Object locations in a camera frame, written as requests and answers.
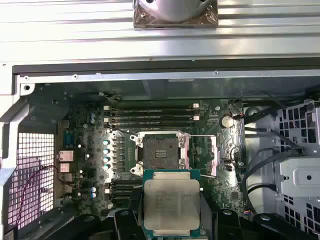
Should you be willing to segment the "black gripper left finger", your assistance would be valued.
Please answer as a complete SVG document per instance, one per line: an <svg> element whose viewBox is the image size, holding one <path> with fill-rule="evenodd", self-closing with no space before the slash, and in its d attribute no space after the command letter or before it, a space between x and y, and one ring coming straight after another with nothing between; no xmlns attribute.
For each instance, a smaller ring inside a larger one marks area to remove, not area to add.
<svg viewBox="0 0 320 240"><path fill-rule="evenodd" d="M144 232L139 223L142 191L135 191L128 208L109 212L102 220L97 215L83 214L59 230L61 240L143 240Z"/></svg>

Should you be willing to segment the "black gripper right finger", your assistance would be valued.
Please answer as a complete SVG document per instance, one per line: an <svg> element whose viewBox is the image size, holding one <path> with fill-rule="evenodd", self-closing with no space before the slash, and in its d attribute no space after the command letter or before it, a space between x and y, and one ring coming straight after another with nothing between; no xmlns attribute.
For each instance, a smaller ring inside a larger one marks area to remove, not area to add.
<svg viewBox="0 0 320 240"><path fill-rule="evenodd" d="M210 240L299 239L299 230L278 214L262 213L247 220L204 194L200 195L200 225Z"/></svg>

